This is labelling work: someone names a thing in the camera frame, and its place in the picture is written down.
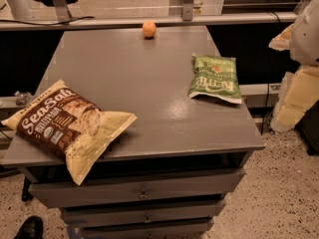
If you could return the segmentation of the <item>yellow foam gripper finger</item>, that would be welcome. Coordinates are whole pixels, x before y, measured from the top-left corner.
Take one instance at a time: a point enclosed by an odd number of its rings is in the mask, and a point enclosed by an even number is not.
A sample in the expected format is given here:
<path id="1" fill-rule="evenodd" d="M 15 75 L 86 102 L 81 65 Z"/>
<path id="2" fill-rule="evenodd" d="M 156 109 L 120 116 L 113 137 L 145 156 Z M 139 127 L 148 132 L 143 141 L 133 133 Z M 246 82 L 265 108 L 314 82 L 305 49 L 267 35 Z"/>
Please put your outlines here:
<path id="1" fill-rule="evenodd" d="M 277 51 L 289 50 L 292 29 L 293 24 L 286 27 L 280 34 L 270 41 L 268 47 Z"/>
<path id="2" fill-rule="evenodd" d="M 270 127 L 278 132 L 291 130 L 319 101 L 319 67 L 303 65 L 295 73 L 287 72 L 278 97 Z"/>

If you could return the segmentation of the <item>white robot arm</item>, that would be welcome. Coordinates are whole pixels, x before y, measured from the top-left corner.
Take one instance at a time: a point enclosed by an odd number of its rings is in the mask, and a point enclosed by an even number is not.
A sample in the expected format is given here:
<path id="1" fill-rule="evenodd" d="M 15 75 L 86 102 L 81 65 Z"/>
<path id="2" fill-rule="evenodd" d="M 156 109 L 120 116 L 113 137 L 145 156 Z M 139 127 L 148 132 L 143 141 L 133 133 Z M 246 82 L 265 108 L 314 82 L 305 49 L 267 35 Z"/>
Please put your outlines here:
<path id="1" fill-rule="evenodd" d="M 282 79 L 270 123 L 274 131 L 288 131 L 319 101 L 319 0 L 311 0 L 269 47 L 288 50 L 290 58 L 300 64 L 294 74 L 286 73 Z"/>

